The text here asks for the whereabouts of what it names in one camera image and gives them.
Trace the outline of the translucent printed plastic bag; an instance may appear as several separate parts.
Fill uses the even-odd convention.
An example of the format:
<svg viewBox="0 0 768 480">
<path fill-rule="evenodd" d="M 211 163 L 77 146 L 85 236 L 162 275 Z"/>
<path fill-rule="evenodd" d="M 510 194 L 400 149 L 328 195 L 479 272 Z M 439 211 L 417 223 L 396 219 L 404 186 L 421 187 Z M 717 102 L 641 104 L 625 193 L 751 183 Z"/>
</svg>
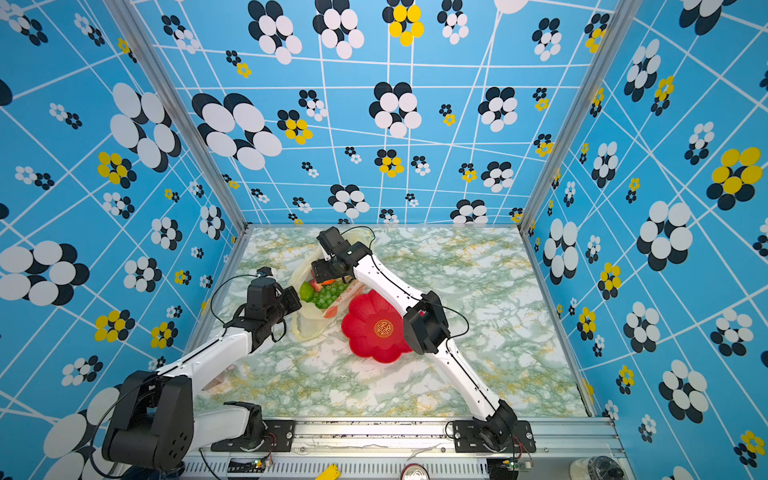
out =
<svg viewBox="0 0 768 480">
<path fill-rule="evenodd" d="M 301 301 L 301 308 L 291 314 L 291 330 L 300 342 L 320 336 L 329 326 L 340 321 L 348 312 L 351 301 L 365 291 L 356 279 L 319 282 L 315 279 L 312 264 L 324 260 L 324 250 L 317 246 L 293 271 L 289 285 Z"/>
</svg>

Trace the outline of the red flower-shaped plate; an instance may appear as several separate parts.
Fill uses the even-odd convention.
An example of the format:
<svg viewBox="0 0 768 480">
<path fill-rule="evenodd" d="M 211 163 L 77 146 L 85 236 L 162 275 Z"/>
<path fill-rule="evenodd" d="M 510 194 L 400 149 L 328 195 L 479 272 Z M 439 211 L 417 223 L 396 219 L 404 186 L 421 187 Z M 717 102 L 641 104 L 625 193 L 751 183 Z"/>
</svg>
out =
<svg viewBox="0 0 768 480">
<path fill-rule="evenodd" d="M 403 317 L 373 290 L 350 302 L 341 330 L 351 352 L 360 358 L 390 364 L 412 352 L 404 337 Z"/>
</svg>

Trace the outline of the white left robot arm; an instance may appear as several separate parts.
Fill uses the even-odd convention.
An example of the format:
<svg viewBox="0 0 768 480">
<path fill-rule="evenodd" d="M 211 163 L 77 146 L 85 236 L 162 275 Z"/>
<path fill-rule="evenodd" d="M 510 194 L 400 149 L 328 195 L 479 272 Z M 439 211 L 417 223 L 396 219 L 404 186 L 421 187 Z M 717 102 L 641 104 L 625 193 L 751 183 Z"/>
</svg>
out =
<svg viewBox="0 0 768 480">
<path fill-rule="evenodd" d="M 170 471 L 189 451 L 219 442 L 252 448 L 270 440 L 260 406 L 228 402 L 216 411 L 196 414 L 194 400 L 228 367 L 272 338 L 274 326 L 300 307 L 294 288 L 282 288 L 273 278 L 252 280 L 245 304 L 226 323 L 223 335 L 155 372 L 137 371 L 123 382 L 105 416 L 109 424 L 103 458 Z"/>
</svg>

